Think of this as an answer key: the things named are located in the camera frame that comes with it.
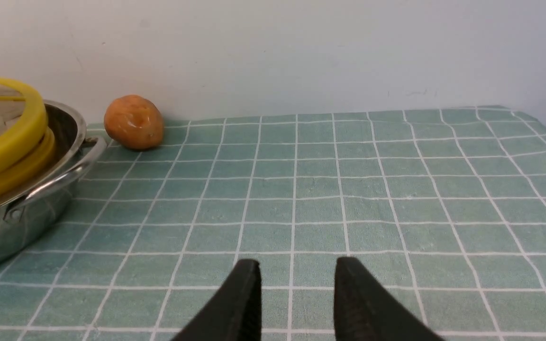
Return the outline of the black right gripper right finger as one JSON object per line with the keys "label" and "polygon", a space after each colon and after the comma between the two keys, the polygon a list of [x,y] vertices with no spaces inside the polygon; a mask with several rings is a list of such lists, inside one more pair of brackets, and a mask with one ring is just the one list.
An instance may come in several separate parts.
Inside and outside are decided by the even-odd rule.
{"label": "black right gripper right finger", "polygon": [[442,340],[355,257],[336,261],[334,330],[337,341]]}

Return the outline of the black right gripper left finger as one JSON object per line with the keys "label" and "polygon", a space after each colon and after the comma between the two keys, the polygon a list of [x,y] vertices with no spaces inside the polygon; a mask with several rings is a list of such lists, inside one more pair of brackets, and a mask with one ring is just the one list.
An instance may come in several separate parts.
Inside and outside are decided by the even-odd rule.
{"label": "black right gripper left finger", "polygon": [[260,341],[262,277],[258,261],[239,260],[214,296],[174,341]]}

